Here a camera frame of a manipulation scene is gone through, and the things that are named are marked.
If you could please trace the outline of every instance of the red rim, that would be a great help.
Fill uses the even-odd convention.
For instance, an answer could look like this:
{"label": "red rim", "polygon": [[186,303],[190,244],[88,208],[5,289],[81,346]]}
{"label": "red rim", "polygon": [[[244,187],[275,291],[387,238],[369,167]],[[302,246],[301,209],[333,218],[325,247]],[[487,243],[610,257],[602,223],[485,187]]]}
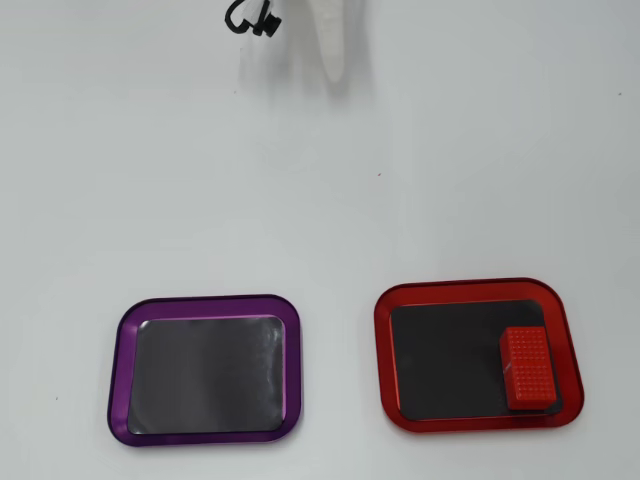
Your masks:
{"label": "red rim", "polygon": [[[391,312],[408,305],[441,305],[533,300],[544,313],[549,345],[556,366],[563,408],[553,415],[452,418],[412,421],[400,413]],[[560,427],[582,410],[584,390],[560,297],[547,285],[526,278],[470,280],[399,285],[387,290],[374,312],[382,406],[393,423],[414,433]]]}

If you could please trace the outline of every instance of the black cable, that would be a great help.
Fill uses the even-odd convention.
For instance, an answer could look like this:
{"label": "black cable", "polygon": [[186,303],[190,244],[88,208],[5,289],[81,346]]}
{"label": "black cable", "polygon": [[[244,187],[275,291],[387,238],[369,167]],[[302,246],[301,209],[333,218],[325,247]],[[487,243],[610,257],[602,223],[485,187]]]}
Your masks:
{"label": "black cable", "polygon": [[247,33],[247,31],[251,28],[251,24],[248,21],[243,20],[240,25],[236,25],[235,23],[233,23],[233,19],[231,18],[231,15],[233,15],[233,12],[236,11],[236,8],[238,8],[246,1],[247,0],[236,0],[235,2],[233,2],[224,17],[224,21],[227,24],[227,27],[229,27],[229,30],[231,30],[233,33]]}

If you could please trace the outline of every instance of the textured red block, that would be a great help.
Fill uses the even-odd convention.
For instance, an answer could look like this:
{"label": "textured red block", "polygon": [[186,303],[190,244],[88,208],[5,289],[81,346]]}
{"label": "textured red block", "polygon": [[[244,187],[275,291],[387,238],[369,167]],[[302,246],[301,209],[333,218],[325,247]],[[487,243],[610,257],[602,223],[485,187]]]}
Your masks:
{"label": "textured red block", "polygon": [[502,371],[511,410],[545,410],[556,387],[544,327],[510,327],[500,338]]}

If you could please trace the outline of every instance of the red block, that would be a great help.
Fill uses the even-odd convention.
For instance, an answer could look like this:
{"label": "red block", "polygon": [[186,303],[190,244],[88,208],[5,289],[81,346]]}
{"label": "red block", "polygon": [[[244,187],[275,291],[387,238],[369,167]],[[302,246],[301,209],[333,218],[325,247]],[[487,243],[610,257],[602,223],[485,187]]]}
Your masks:
{"label": "red block", "polygon": [[544,327],[510,327],[500,338],[502,371],[511,410],[545,410],[556,387]]}

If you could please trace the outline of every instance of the purple tray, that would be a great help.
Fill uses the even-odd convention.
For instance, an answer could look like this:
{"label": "purple tray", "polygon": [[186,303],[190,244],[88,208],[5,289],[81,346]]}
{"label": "purple tray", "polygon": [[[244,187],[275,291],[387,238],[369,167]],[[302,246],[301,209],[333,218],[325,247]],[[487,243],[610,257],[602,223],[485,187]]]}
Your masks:
{"label": "purple tray", "polygon": [[146,300],[118,327],[109,428],[136,447],[277,440],[300,416],[300,357],[280,297]]}

